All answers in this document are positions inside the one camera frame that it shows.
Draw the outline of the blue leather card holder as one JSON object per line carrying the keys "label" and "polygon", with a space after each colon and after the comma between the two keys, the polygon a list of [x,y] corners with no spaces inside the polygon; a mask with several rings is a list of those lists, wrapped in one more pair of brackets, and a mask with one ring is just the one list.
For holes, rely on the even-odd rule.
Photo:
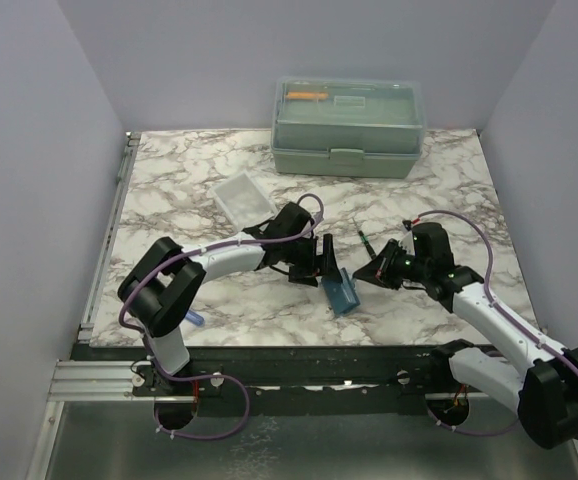
{"label": "blue leather card holder", "polygon": [[345,268],[341,268],[339,273],[342,278],[341,283],[328,278],[321,280],[321,285],[335,317],[345,316],[361,305],[354,280]]}

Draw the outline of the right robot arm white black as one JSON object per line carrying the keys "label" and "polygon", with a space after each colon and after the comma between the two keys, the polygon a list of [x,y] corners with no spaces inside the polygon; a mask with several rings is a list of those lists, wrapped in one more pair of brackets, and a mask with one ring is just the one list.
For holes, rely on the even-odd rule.
{"label": "right robot arm white black", "polygon": [[429,367],[431,384],[443,392],[465,384],[487,394],[514,412],[542,448],[578,440],[578,348],[533,327],[492,293],[486,277],[456,264],[439,223],[414,220],[406,227],[407,235],[390,240],[354,279],[390,290],[407,283],[422,287],[499,353],[490,356],[467,341],[450,342]]}

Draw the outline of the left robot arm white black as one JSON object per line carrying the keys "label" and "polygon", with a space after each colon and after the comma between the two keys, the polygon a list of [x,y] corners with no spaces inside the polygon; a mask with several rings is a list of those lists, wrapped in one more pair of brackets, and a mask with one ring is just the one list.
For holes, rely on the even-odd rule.
{"label": "left robot arm white black", "polygon": [[166,393],[178,395],[190,385],[190,354],[180,324],[204,284],[279,263],[287,265],[286,278],[293,284],[316,287],[320,278],[343,282],[333,236],[314,233],[323,214],[323,206],[313,215],[289,202],[275,217],[217,243],[185,249],[165,236],[151,245],[118,287],[118,321],[139,334]]}

